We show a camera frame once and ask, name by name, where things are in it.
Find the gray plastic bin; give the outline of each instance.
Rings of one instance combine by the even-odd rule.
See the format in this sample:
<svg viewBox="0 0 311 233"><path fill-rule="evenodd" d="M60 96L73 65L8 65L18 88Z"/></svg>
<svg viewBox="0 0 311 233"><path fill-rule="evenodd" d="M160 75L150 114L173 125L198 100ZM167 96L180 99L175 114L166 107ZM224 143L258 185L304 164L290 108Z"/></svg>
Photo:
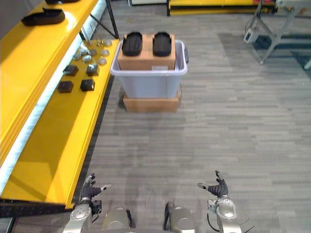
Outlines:
<svg viewBox="0 0 311 233"><path fill-rule="evenodd" d="M117 77L129 98L174 98L181 76L188 71L188 53L180 40L175 40L175 70L120 70L118 54L120 41L112 61L110 73Z"/></svg>

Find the black metal block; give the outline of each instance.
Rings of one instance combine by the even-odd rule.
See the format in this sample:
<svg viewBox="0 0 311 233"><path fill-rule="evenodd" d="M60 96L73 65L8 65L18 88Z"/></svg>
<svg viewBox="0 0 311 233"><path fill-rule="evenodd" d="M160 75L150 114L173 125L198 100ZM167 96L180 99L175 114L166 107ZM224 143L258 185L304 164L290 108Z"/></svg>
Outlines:
<svg viewBox="0 0 311 233"><path fill-rule="evenodd" d="M59 93L70 93L73 88L73 83L71 81L60 82L57 90Z"/></svg>
<svg viewBox="0 0 311 233"><path fill-rule="evenodd" d="M75 65L68 65L66 66L66 68L63 70L63 74L64 75L68 75L68 76L75 76L76 73L78 72L78 67Z"/></svg>
<svg viewBox="0 0 311 233"><path fill-rule="evenodd" d="M93 79L84 79L81 82L80 89L82 91L94 91L95 81Z"/></svg>

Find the yellow shelf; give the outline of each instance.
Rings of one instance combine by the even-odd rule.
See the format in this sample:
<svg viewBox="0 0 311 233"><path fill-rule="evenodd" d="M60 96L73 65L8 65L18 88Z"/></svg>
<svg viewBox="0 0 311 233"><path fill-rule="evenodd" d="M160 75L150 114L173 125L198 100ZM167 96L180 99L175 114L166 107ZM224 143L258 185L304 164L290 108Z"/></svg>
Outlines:
<svg viewBox="0 0 311 233"><path fill-rule="evenodd" d="M12 174L3 190L2 199L27 200L63 204L72 207L72 197L86 151L94 130L99 109L110 77L110 66L118 40L109 48L107 64L100 66L99 76L93 76L95 90L82 92L82 79L89 79L87 65L80 59L71 65L79 68L72 81L71 93L54 91L44 109ZM92 46L100 57L103 47Z"/></svg>
<svg viewBox="0 0 311 233"><path fill-rule="evenodd" d="M254 13L254 9L179 9L171 10L172 16L197 15L197 14L230 14L230 13ZM261 12L269 12L268 9L262 9Z"/></svg>
<svg viewBox="0 0 311 233"><path fill-rule="evenodd" d="M62 8L66 19L55 25L26 27L19 22L0 41L0 166L52 74L98 0L39 4Z"/></svg>
<svg viewBox="0 0 311 233"><path fill-rule="evenodd" d="M170 0L171 6L223 6L253 4L253 0Z"/></svg>

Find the cable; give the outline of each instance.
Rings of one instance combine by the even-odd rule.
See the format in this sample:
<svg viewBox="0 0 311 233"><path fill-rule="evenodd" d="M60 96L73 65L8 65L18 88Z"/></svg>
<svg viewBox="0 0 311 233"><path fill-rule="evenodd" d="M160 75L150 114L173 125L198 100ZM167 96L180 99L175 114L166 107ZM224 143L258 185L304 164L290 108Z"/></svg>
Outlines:
<svg viewBox="0 0 311 233"><path fill-rule="evenodd" d="M244 224L244 223L247 223L248 222L248 220L246 220L245 222L243 222L243 223L240 223L239 225L242 225L242 224Z"/></svg>
<svg viewBox="0 0 311 233"><path fill-rule="evenodd" d="M208 213L207 213L207 222L208 222L209 226L210 226L214 231L219 232L219 230L213 228L213 226L210 224L210 222L209 222L209 217L208 217Z"/></svg>
<svg viewBox="0 0 311 233"><path fill-rule="evenodd" d="M255 226L252 226L250 229L248 229L247 231L245 231L244 233L248 233L251 229L253 229Z"/></svg>

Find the metal part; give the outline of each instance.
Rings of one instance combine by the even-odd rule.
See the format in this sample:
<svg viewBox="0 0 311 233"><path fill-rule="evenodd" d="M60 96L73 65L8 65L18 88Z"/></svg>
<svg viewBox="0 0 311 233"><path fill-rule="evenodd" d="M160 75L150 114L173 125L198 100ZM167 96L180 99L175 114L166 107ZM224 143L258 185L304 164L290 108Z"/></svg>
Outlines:
<svg viewBox="0 0 311 233"><path fill-rule="evenodd" d="M106 185L102 186L102 187L101 187L101 190L102 190L102 191L108 190L108 189L110 189L111 187L112 187L112 184L109 183L109 184L106 184Z"/></svg>
<svg viewBox="0 0 311 233"><path fill-rule="evenodd" d="M104 57L101 57L100 59L98 59L97 63L103 66L107 64L107 60Z"/></svg>
<svg viewBox="0 0 311 233"><path fill-rule="evenodd" d="M72 58L73 60L79 60L81 58L81 53L77 51Z"/></svg>
<svg viewBox="0 0 311 233"><path fill-rule="evenodd" d="M119 33L118 33L118 29L117 29L117 25L116 25L116 22L115 22L115 18L113 16L113 12L112 12L112 8L111 8L111 0L106 0L106 5L107 5L107 10L108 10L108 13L109 13L109 16L110 16L110 20L111 20L111 23L112 23L112 27L113 27L113 31L115 32L115 38L116 39L120 39L119 37Z"/></svg>
<svg viewBox="0 0 311 233"><path fill-rule="evenodd" d="M90 26L90 28L91 28L92 31L93 31L93 36L95 37L95 31L97 30L97 29L96 29L96 24L94 23L94 29L93 29L93 27L92 27L92 24L90 24L89 26ZM99 41L98 41L96 38L95 38L95 40L96 40L97 46L100 46L100 45L101 45L101 40L99 39Z"/></svg>
<svg viewBox="0 0 311 233"><path fill-rule="evenodd" d="M104 56L104 57L109 56L110 55L109 50L102 50L101 51L101 55Z"/></svg>
<svg viewBox="0 0 311 233"><path fill-rule="evenodd" d="M87 55L87 50L84 48L80 48L80 54L81 55Z"/></svg>
<svg viewBox="0 0 311 233"><path fill-rule="evenodd" d="M216 201L217 224L220 233L242 233L235 204L229 199L218 199Z"/></svg>
<svg viewBox="0 0 311 233"><path fill-rule="evenodd" d="M63 233L86 233L92 224L92 210L88 204L76 206Z"/></svg>
<svg viewBox="0 0 311 233"><path fill-rule="evenodd" d="M311 68L311 59L305 64L304 69L310 69Z"/></svg>
<svg viewBox="0 0 311 233"><path fill-rule="evenodd" d="M97 51L96 50L89 50L87 53L91 56L95 56L97 54Z"/></svg>
<svg viewBox="0 0 311 233"><path fill-rule="evenodd" d="M86 33L84 27L82 27L82 31L83 31L83 33L84 33L84 36L85 36L86 40L87 40L87 43L88 43L89 45L92 45L92 42L90 41L89 37L87 36L87 33Z"/></svg>
<svg viewBox="0 0 311 233"><path fill-rule="evenodd" d="M174 233L196 233L197 225L193 214L184 207L173 207L170 215L171 231Z"/></svg>
<svg viewBox="0 0 311 233"><path fill-rule="evenodd" d="M290 25L290 23L293 21L294 17L300 12L303 8L310 8L311 7L311 1L310 0L276 0L276 6L279 8L282 8L284 12L287 13L286 21L283 25L283 27L276 33L272 33L272 31L269 29L269 27L261 20L260 18L260 11L262 8L263 1L260 1L258 4L257 10L255 14L253 15L251 22L249 24L249 29L252 28L255 21L259 25L263 27L263 29L268 33L269 37L271 38L271 45L268 48L268 50L265 52L265 54L260 58L259 63L263 64L265 60L270 56L270 54L274 51L275 47L278 44L286 43L288 40L282 39L282 36L284 32L286 31L287 27ZM291 43L309 43L308 40L291 40Z"/></svg>
<svg viewBox="0 0 311 233"><path fill-rule="evenodd" d="M208 210L211 210L214 214L216 214L216 200L208 200L207 205Z"/></svg>
<svg viewBox="0 0 311 233"><path fill-rule="evenodd" d="M87 215L90 214L89 212L89 205L88 204L82 204L78 205L70 214L70 217L74 220L80 220L82 218L87 217Z"/></svg>
<svg viewBox="0 0 311 233"><path fill-rule="evenodd" d="M126 213L126 210L123 207L119 207L114 210L110 210L106 215L104 220L103 230L112 230L112 229L129 229L130 222Z"/></svg>
<svg viewBox="0 0 311 233"><path fill-rule="evenodd" d="M90 62L91 60L92 60L91 55L86 55L86 56L83 57L83 61L84 61L85 63L88 63L88 62Z"/></svg>
<svg viewBox="0 0 311 233"><path fill-rule="evenodd" d="M311 7L311 1L310 0L276 0L276 5L278 7L304 8L304 7Z"/></svg>
<svg viewBox="0 0 311 233"><path fill-rule="evenodd" d="M109 34L111 34L114 38L116 39L119 39L119 34L118 34L118 31L117 31L117 34L113 34L105 25L103 25L94 15L90 14L90 16L99 24L101 25Z"/></svg>
<svg viewBox="0 0 311 233"><path fill-rule="evenodd" d="M105 41L104 41L104 45L105 45L106 47L110 47L110 46L112 46L112 41L111 41L111 40L105 40Z"/></svg>

